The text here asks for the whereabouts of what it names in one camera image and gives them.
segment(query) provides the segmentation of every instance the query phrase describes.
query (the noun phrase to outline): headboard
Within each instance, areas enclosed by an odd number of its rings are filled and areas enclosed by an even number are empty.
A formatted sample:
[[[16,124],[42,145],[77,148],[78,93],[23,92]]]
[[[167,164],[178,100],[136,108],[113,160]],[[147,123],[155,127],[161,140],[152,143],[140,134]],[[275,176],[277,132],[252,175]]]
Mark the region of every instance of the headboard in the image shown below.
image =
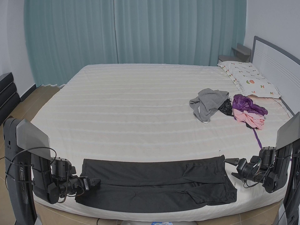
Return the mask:
[[[300,111],[300,60],[280,47],[255,36],[250,62],[273,83],[287,109]]]

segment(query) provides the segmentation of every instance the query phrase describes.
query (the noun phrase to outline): mattress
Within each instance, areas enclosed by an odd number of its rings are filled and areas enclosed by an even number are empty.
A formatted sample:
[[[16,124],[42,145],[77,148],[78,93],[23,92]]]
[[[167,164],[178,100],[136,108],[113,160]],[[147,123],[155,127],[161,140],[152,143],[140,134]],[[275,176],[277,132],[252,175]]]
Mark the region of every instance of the mattress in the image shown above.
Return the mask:
[[[260,147],[244,123],[217,111],[208,124],[200,122],[189,107],[197,93],[211,88],[239,91],[220,67],[167,64],[103,64],[81,69],[37,113],[32,123],[50,138],[58,156],[67,158],[80,175],[84,158],[160,162],[211,158],[246,158]],[[252,97],[265,107],[263,146],[275,146],[277,130],[289,114],[279,99]],[[127,213],[87,207],[68,197],[63,204],[48,204],[84,216],[136,221],[198,221],[237,214],[281,200],[287,188],[265,192],[261,184],[245,189],[226,172],[238,189],[237,201],[169,213]]]

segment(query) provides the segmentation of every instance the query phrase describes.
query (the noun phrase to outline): white wall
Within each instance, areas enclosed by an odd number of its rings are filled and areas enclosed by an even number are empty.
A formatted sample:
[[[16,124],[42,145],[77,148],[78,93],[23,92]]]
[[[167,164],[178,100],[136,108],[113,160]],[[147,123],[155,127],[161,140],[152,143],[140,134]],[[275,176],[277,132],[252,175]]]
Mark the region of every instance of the white wall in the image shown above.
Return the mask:
[[[0,0],[0,73],[12,72],[19,96],[35,82],[24,33],[24,0]]]
[[[246,47],[254,36],[300,59],[300,0],[247,0]]]

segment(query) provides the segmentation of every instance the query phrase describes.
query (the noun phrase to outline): white pillow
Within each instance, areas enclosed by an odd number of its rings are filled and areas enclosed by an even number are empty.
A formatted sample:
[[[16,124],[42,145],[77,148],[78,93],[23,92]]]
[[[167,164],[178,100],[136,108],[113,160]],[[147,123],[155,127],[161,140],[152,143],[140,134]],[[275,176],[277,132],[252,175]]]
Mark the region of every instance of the white pillow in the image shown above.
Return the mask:
[[[225,61],[218,64],[244,96],[280,98],[277,88],[250,62]]]

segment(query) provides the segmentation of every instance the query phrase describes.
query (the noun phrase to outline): pink cloth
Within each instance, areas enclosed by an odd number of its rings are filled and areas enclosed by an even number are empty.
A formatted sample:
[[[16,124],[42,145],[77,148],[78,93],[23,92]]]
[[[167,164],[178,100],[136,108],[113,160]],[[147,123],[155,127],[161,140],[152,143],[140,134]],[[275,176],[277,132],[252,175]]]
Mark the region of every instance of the pink cloth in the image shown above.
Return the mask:
[[[265,123],[264,116],[247,111],[239,111],[237,109],[232,109],[233,115],[238,122],[246,122],[253,128],[258,128],[259,130],[263,129]]]

